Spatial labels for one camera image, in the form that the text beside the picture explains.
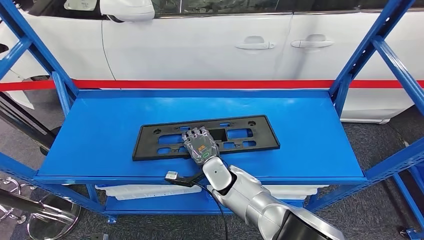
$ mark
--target white plastic part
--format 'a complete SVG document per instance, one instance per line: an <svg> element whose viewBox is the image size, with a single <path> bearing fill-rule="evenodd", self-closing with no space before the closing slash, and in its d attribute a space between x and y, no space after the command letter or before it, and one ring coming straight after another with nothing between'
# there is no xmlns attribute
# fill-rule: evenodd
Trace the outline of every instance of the white plastic part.
<svg viewBox="0 0 424 240"><path fill-rule="evenodd" d="M317 194L318 188L328 187L328 185L263 185L271 195L280 200L305 200L307 196Z"/></svg>
<svg viewBox="0 0 424 240"><path fill-rule="evenodd" d="M163 197L179 194L192 194L202 191L199 186L177 186L177 185L154 185L133 184L118 186L95 186L96 189L105 190L106 195L115 197L117 200L144 199Z"/></svg>
<svg viewBox="0 0 424 240"><path fill-rule="evenodd" d="M124 22L141 22L155 17L151 0L100 0L100 12Z"/></svg>

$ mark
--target car window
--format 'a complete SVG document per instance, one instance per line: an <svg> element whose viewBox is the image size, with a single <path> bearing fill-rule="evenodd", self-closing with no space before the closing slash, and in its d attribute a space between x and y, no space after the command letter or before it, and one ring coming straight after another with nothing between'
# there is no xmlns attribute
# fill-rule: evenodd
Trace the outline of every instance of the car window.
<svg viewBox="0 0 424 240"><path fill-rule="evenodd" d="M106 19L100 12L99 0L35 0L27 11L34 16L70 19Z"/></svg>
<svg viewBox="0 0 424 240"><path fill-rule="evenodd" d="M156 16L291 12L284 0L152 0Z"/></svg>
<svg viewBox="0 0 424 240"><path fill-rule="evenodd" d="M34 5L37 0L14 0L13 3L20 9L28 11Z"/></svg>
<svg viewBox="0 0 424 240"><path fill-rule="evenodd" d="M388 0L298 0L294 3L295 12L327 12L383 9ZM424 0L416 0L412 8L424 7Z"/></svg>
<svg viewBox="0 0 424 240"><path fill-rule="evenodd" d="M389 0L362 0L360 1L361 9L383 9ZM424 0L415 0L411 8L423 8Z"/></svg>

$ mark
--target red barrier rope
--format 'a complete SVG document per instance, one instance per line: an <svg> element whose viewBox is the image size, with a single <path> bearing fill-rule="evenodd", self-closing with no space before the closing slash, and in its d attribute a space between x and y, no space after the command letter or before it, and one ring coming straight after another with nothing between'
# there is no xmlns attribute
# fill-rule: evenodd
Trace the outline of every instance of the red barrier rope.
<svg viewBox="0 0 424 240"><path fill-rule="evenodd" d="M80 89L326 89L332 80L73 80ZM424 87L424 80L418 80ZM0 92L54 89L52 80L4 82ZM350 88L400 89L397 80L354 80Z"/></svg>

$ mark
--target floor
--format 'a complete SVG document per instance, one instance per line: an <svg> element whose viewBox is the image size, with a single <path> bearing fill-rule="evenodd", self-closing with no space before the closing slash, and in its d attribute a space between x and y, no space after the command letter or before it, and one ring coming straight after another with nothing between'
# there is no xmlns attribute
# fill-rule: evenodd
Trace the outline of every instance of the floor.
<svg viewBox="0 0 424 240"><path fill-rule="evenodd" d="M27 92L37 111L30 113L49 128L63 122L62 110L53 90ZM411 108L392 119L388 124L344 123L352 148L363 169L375 165L405 146L424 136L424 117ZM0 152L33 168L43 161L38 146L28 137L0 121ZM414 189L407 173L402 174ZM84 193L84 188L74 186ZM45 193L25 190L33 200ZM317 213L342 230L348 240L400 240L397 226L418 227L392 179L348 197ZM261 239L259 232L233 215L226 216L229 239ZM64 240L89 240L91 234L106 233L110 240L142 239L224 239L224 225L220 216L204 215L128 215L121 216L117 224L107 224L106 219L83 210L76 228ZM25 224L16 225L8 219L0 223L0 240L26 240Z"/></svg>

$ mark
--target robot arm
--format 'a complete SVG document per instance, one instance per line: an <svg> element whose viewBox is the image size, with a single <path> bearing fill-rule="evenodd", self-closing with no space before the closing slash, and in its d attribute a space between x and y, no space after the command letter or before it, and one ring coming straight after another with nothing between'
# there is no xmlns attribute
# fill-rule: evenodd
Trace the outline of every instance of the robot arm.
<svg viewBox="0 0 424 240"><path fill-rule="evenodd" d="M308 210L275 197L254 176L224 165L209 132L194 128L182 136L184 146L213 187L212 194L265 240L344 240L342 232ZM167 178L173 176L168 172Z"/></svg>

